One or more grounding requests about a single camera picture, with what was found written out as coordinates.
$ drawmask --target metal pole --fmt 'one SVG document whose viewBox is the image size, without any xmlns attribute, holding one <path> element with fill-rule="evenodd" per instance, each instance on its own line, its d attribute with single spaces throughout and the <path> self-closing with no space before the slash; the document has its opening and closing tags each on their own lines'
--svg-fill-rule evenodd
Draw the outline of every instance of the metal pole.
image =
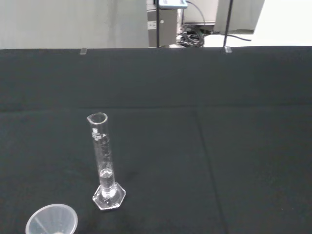
<svg viewBox="0 0 312 234">
<path fill-rule="evenodd" d="M 159 0 L 156 0 L 156 33 L 157 33 L 157 48 L 160 47 L 159 42 Z"/>
<path fill-rule="evenodd" d="M 228 18 L 226 20 L 226 28 L 225 28 L 225 36 L 224 36 L 224 41 L 223 41 L 223 47 L 226 46 L 226 40 L 228 38 L 230 21 L 231 21 L 231 14 L 232 14 L 232 7 L 233 7 L 233 0 L 230 0 L 229 11 L 228 11 Z"/>
</svg>

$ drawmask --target white wall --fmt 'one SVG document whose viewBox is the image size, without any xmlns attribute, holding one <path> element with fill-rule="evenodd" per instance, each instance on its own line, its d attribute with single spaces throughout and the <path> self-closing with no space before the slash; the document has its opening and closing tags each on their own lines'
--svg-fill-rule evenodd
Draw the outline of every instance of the white wall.
<svg viewBox="0 0 312 234">
<path fill-rule="evenodd" d="M 0 0 L 0 49 L 148 47 L 146 0 Z"/>
<path fill-rule="evenodd" d="M 252 45 L 312 45 L 312 0 L 266 0 Z"/>
</svg>

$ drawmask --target electronic device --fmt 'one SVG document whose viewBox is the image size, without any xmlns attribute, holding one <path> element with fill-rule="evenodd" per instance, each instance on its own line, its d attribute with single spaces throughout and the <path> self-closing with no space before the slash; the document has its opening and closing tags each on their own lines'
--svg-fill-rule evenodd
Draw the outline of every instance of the electronic device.
<svg viewBox="0 0 312 234">
<path fill-rule="evenodd" d="M 187 8 L 186 0 L 159 0 L 161 9 L 185 9 Z"/>
</svg>

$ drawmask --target graduated cylinder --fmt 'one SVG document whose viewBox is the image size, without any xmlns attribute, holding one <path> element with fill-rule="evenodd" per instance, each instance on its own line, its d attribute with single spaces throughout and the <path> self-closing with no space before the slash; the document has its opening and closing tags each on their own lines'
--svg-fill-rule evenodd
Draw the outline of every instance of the graduated cylinder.
<svg viewBox="0 0 312 234">
<path fill-rule="evenodd" d="M 120 206 L 126 191 L 115 182 L 112 151 L 108 135 L 108 117 L 104 113 L 96 113 L 87 117 L 97 161 L 100 186 L 93 196 L 93 201 L 101 210 Z"/>
</svg>

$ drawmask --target clear liquid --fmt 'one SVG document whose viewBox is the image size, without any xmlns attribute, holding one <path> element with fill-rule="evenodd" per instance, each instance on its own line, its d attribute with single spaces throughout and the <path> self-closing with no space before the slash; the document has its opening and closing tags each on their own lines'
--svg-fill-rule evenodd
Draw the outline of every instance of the clear liquid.
<svg viewBox="0 0 312 234">
<path fill-rule="evenodd" d="M 115 184 L 113 173 L 113 170 L 110 168 L 105 168 L 99 173 L 99 182 L 105 192 L 109 192 Z"/>
</svg>

